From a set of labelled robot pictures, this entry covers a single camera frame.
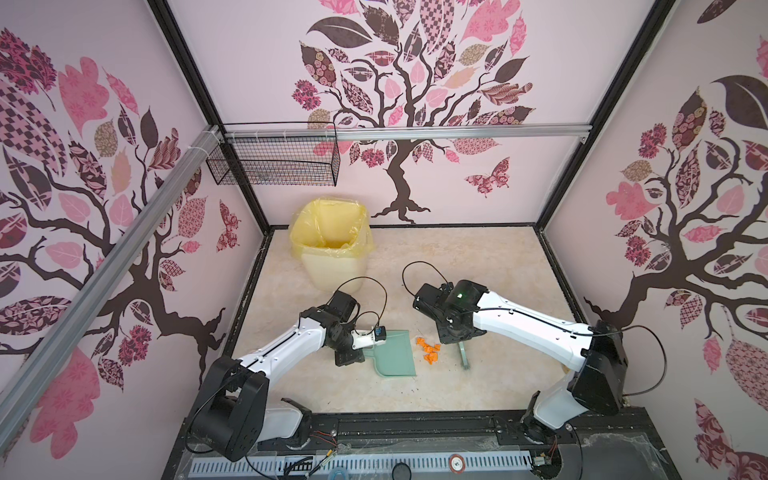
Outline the green hand brush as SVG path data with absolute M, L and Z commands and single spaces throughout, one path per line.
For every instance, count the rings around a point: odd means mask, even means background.
M 469 370 L 471 368 L 471 365 L 470 365 L 470 362 L 469 362 L 469 359 L 468 359 L 466 346 L 465 346 L 465 343 L 463 341 L 458 343 L 458 349 L 459 349 L 459 353 L 460 353 L 462 368 L 464 370 Z

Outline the green dustpan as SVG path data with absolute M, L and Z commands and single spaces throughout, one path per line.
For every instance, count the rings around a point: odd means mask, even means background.
M 386 340 L 364 350 L 375 372 L 383 378 L 415 377 L 416 368 L 408 330 L 388 330 Z

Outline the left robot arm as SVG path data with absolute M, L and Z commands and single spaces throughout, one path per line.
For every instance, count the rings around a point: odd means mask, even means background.
M 310 307 L 282 335 L 240 358 L 222 356 L 205 375 L 186 419 L 185 448 L 216 453 L 232 462 L 260 442 L 285 440 L 298 447 L 309 438 L 312 412 L 283 398 L 269 401 L 269 390 L 309 355 L 328 348 L 338 367 L 361 363 L 364 351 L 386 341 L 386 328 L 356 330 L 363 313 L 351 295 L 336 291 L 323 305 Z

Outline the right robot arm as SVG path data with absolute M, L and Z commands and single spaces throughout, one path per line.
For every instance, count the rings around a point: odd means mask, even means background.
M 585 412 L 613 416 L 623 407 L 628 358 L 623 333 L 558 319 L 508 300 L 470 280 L 423 284 L 413 308 L 435 322 L 443 344 L 495 333 L 548 355 L 568 369 L 550 388 L 533 394 L 521 424 L 544 438 Z

